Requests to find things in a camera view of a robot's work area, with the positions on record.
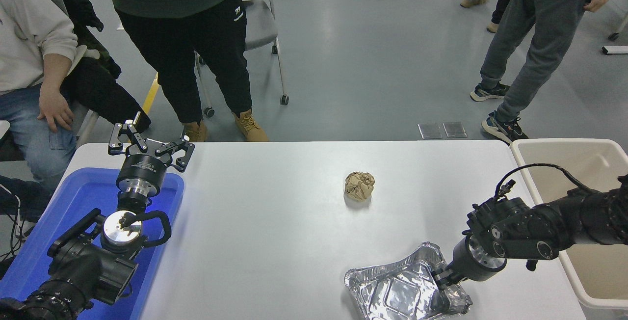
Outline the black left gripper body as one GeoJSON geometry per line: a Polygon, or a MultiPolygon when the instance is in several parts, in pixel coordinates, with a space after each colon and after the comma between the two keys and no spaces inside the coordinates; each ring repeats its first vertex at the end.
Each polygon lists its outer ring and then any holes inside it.
{"type": "Polygon", "coordinates": [[[139,187],[143,191],[160,191],[167,166],[159,159],[144,154],[127,156],[116,179],[117,188],[130,191],[139,187]]]}

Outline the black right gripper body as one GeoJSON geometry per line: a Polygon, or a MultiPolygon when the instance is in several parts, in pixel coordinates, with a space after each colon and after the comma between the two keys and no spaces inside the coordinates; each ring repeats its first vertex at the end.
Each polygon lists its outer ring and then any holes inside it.
{"type": "Polygon", "coordinates": [[[505,268],[505,258],[492,257],[476,237],[465,237],[453,250],[453,260],[446,267],[446,282],[473,280],[482,282],[505,268]]]}

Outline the seated person's left hand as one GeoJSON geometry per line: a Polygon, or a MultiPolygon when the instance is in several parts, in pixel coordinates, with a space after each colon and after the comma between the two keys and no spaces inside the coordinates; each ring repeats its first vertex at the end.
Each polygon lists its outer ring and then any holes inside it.
{"type": "Polygon", "coordinates": [[[74,114],[59,89],[41,87],[37,119],[45,121],[53,133],[58,132],[59,128],[70,132],[73,130],[74,114]]]}

